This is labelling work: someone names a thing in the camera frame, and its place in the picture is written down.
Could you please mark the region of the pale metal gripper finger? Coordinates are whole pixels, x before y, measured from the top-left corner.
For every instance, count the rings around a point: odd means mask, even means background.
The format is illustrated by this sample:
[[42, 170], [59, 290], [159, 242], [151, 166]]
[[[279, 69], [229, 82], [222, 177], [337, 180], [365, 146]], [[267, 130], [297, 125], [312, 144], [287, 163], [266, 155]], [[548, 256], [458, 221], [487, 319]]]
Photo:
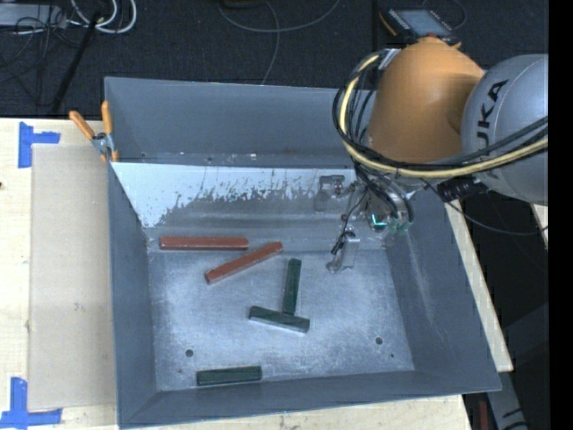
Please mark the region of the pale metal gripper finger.
[[343, 175], [320, 176], [319, 188], [313, 200], [314, 210], [325, 211], [331, 200], [342, 198], [346, 194], [345, 181]]
[[361, 240], [356, 236], [340, 238], [331, 250], [332, 259], [326, 265], [327, 270], [330, 273], [337, 273], [353, 268], [360, 244]]

